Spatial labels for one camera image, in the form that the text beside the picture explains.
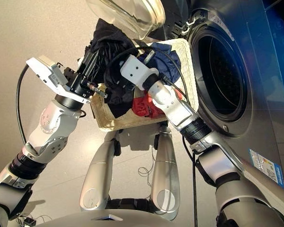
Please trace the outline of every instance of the woven basket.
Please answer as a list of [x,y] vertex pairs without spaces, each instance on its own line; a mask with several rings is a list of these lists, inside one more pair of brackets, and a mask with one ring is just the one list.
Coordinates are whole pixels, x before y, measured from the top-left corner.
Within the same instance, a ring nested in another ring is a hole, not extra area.
[[[191,54],[188,42],[185,39],[172,39],[160,42],[162,44],[169,44],[172,46],[172,50],[175,50],[181,60],[181,72],[183,74],[188,98],[191,103],[192,108],[197,111],[198,109],[198,97],[195,86],[195,76],[193,72]],[[183,90],[182,80],[179,79],[175,83],[179,88]],[[106,87],[102,84],[99,87],[101,90],[105,90]],[[139,89],[135,89],[134,97],[141,97],[144,93]],[[94,112],[95,118],[97,120],[98,126],[102,131],[115,131],[119,129],[125,129],[145,124],[152,124],[161,121],[166,121],[165,115],[160,115],[157,118],[149,117],[139,117],[133,113],[130,109],[121,117],[114,118],[107,104],[104,103],[104,98],[95,94],[91,99],[91,108]]]

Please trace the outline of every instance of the black connector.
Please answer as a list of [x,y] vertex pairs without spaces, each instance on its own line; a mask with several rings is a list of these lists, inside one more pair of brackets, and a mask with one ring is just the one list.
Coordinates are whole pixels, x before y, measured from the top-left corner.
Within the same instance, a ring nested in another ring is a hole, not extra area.
[[211,131],[212,130],[207,126],[207,124],[200,117],[198,117],[188,126],[183,128],[180,133],[191,145],[208,135]]
[[35,226],[36,225],[36,220],[33,219],[33,218],[27,217],[26,219],[24,219],[23,224],[24,224],[24,226],[25,225],[30,226],[30,227],[31,226]]
[[35,162],[20,152],[9,165],[12,174],[22,179],[33,180],[45,169],[46,164]]
[[149,89],[159,80],[159,77],[156,74],[151,74],[142,84],[143,88],[146,91],[149,91]]

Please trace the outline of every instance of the black rubber joint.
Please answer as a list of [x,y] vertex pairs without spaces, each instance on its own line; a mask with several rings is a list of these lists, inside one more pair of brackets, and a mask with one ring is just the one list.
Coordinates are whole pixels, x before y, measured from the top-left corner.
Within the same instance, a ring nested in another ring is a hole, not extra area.
[[146,91],[149,91],[149,89],[159,80],[159,77],[156,74],[151,74],[142,84],[143,88]]
[[46,164],[35,162],[20,152],[9,165],[9,170],[22,179],[33,180],[45,167]]
[[77,102],[76,100],[61,95],[56,95],[55,100],[61,105],[72,110],[80,110],[83,107],[83,103]]
[[202,139],[210,132],[211,129],[200,117],[195,119],[180,131],[180,133],[185,137],[190,145],[196,143],[198,140]]

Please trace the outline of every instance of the beige floor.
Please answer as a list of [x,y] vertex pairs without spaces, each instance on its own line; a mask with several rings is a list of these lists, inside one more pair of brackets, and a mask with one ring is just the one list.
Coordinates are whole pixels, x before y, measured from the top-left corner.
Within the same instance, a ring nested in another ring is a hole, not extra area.
[[[93,37],[97,18],[84,0],[0,1],[0,170],[21,150],[15,112],[17,80],[25,61],[45,55],[53,61],[76,68],[76,59]],[[37,126],[43,108],[54,97],[31,70],[21,88],[21,116],[26,135]],[[67,148],[52,161],[34,185],[25,212],[34,217],[62,217],[79,212],[79,195],[85,172],[103,141],[89,106],[80,119]],[[138,175],[140,166],[151,166],[151,146],[156,125],[124,131],[122,155],[114,159],[112,198],[143,198],[149,195],[146,179]],[[191,164],[175,131],[174,147],[179,167],[181,206],[178,226],[193,225]],[[216,204],[213,187],[197,174],[199,226],[215,226]]]

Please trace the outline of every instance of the wire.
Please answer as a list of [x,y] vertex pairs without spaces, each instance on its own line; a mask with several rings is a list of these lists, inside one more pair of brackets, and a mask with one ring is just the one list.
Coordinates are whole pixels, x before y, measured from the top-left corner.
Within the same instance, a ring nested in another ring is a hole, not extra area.
[[139,47],[132,47],[132,48],[129,48],[127,49],[126,51],[123,51],[121,53],[119,53],[116,57],[114,57],[110,62],[109,64],[107,65],[107,68],[106,70],[109,70],[110,67],[113,65],[113,63],[115,61],[117,61],[119,58],[129,54],[130,52],[134,51],[134,50],[154,50],[154,51],[157,51],[157,52],[160,52],[162,53],[163,55],[165,55],[173,64],[174,66],[176,67],[178,73],[180,74],[180,77],[182,79],[182,82],[183,82],[183,87],[184,87],[184,92],[185,94],[187,95],[188,92],[187,92],[187,87],[186,87],[186,84],[185,84],[185,81],[184,81],[184,77],[183,77],[183,74],[179,68],[179,66],[176,64],[176,62],[167,54],[165,53],[164,51],[158,49],[158,48],[155,48],[155,47],[152,47],[152,46],[139,46]]
[[17,90],[16,90],[16,113],[17,113],[17,122],[18,122],[18,127],[20,130],[20,134],[21,134],[21,138],[24,144],[27,143],[27,140],[25,138],[25,134],[23,131],[23,127],[22,127],[22,122],[21,122],[21,117],[20,117],[20,107],[19,107],[19,99],[20,99],[20,87],[21,87],[21,83],[22,83],[22,79],[28,69],[28,65],[26,64],[25,67],[23,68],[19,79],[18,79],[18,83],[17,83]]
[[183,96],[184,98],[187,100],[187,96],[186,94],[180,89],[178,88],[173,82],[171,82],[167,77],[164,78],[164,81],[166,81],[167,83],[169,83],[170,85],[172,85],[176,90],[178,90]]
[[187,145],[185,143],[185,138],[182,136],[182,142],[184,145],[184,148],[190,158],[190,160],[193,163],[193,196],[194,196],[194,222],[195,222],[195,227],[198,227],[198,211],[197,211],[197,190],[196,190],[196,182],[195,182],[195,153],[193,152],[193,155],[191,156]]
[[84,110],[81,110],[81,112],[83,113],[83,115],[80,116],[81,117],[85,117],[86,116],[86,112]]
[[147,185],[151,187],[151,183],[150,183],[150,174],[151,172],[153,171],[153,168],[154,168],[154,165],[155,165],[155,157],[153,155],[153,147],[151,147],[151,156],[152,156],[152,164],[151,164],[151,168],[150,169],[147,169],[146,167],[139,167],[138,168],[138,174],[141,176],[141,177],[147,177]]

